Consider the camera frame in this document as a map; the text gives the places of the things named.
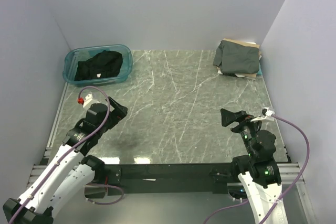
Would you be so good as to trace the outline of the black t-shirt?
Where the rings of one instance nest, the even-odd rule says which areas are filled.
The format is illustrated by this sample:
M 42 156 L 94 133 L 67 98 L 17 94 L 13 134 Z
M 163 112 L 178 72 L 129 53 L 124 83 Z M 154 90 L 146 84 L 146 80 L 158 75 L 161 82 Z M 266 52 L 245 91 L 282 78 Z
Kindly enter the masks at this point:
M 79 61 L 75 81 L 116 77 L 120 73 L 123 56 L 117 51 L 102 51 L 94 57 Z

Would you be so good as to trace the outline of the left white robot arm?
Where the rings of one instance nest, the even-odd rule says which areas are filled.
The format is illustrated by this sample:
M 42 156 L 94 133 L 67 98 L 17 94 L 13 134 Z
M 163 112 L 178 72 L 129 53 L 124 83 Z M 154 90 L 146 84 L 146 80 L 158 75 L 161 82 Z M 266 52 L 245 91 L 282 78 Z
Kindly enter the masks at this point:
M 86 116 L 69 130 L 53 160 L 17 199 L 9 198 L 3 211 L 9 223 L 53 223 L 58 211 L 78 190 L 105 180 L 105 163 L 89 151 L 115 127 L 128 108 L 112 98 L 99 103 L 91 95 L 79 98 Z

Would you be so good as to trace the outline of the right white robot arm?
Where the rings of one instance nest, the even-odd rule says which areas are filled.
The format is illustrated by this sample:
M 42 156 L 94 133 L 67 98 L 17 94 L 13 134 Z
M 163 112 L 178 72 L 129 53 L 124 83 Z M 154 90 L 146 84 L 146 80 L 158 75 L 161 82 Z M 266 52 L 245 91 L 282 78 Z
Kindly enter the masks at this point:
M 241 182 L 253 211 L 255 223 L 288 223 L 282 194 L 282 180 L 274 159 L 276 136 L 261 128 L 263 121 L 274 121 L 274 111 L 264 108 L 260 116 L 246 111 L 221 109 L 223 127 L 240 134 L 247 155 L 233 158 L 230 175 Z

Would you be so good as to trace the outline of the folded teal t-shirt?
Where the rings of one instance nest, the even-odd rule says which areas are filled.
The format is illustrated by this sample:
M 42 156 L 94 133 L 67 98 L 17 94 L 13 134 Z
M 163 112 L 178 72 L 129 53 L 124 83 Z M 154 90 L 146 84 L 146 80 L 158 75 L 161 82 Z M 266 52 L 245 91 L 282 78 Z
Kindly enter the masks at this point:
M 263 75 L 261 68 L 259 68 L 259 71 L 257 72 L 257 75 L 259 75 L 259 76 Z

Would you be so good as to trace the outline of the teal plastic bin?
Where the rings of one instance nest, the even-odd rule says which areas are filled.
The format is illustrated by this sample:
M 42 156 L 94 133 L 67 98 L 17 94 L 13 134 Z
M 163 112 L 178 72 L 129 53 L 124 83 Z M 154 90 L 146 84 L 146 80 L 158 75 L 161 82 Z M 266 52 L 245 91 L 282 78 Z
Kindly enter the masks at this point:
M 112 78 L 75 81 L 78 62 L 86 61 L 104 50 L 117 51 L 122 54 L 123 64 L 121 66 L 120 73 L 116 77 Z M 66 55 L 62 76 L 67 83 L 76 85 L 78 87 L 121 83 L 126 81 L 126 79 L 128 78 L 129 74 L 132 71 L 132 65 L 133 65 L 132 53 L 130 49 L 125 45 L 108 45 L 108 46 L 77 48 Z

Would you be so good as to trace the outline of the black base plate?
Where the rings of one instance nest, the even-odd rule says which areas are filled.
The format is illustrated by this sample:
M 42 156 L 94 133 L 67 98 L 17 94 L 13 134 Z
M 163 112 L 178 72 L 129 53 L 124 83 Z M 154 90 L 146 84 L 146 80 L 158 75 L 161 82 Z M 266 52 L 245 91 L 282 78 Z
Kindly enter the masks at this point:
M 247 198 L 230 163 L 109 164 L 93 183 L 118 186 L 126 194 L 210 192 Z

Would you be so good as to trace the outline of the aluminium frame rail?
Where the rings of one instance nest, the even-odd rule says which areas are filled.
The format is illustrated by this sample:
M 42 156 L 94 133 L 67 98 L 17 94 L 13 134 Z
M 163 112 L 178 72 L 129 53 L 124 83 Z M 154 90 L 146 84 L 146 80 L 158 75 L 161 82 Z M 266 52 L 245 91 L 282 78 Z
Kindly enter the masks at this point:
M 127 115 L 127 108 L 113 98 L 99 103 L 91 94 L 78 97 L 86 116 L 71 129 L 54 159 L 36 181 L 14 201 L 23 210 L 20 223 L 52 223 L 64 204 L 86 185 L 110 187 L 122 194 L 206 191 L 227 193 L 250 204 L 256 223 L 287 223 L 282 187 L 283 164 L 276 163 L 276 137 L 262 129 L 264 120 L 276 118 L 271 108 L 260 116 L 221 109 L 222 126 L 240 134 L 246 155 L 230 163 L 111 164 L 89 154 L 105 132 Z

